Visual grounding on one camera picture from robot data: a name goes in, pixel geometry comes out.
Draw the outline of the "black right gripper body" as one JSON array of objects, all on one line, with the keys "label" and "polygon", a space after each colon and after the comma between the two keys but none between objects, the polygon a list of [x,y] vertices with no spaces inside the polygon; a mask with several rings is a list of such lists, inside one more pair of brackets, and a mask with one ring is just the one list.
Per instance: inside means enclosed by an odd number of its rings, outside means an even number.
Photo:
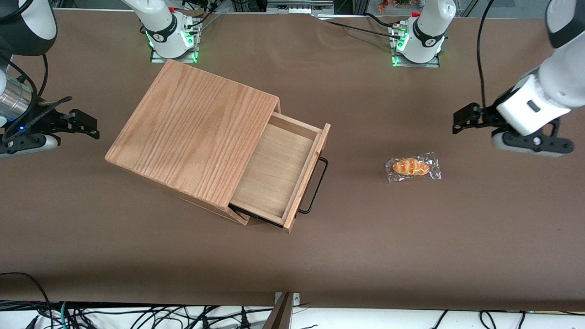
[{"label": "black right gripper body", "polygon": [[37,103],[31,109],[26,110],[25,114],[10,122],[10,125],[4,131],[4,135],[2,135],[2,142],[10,142],[25,134],[48,116],[50,112],[69,101],[71,101],[71,97],[65,96],[58,101],[42,101]]}]

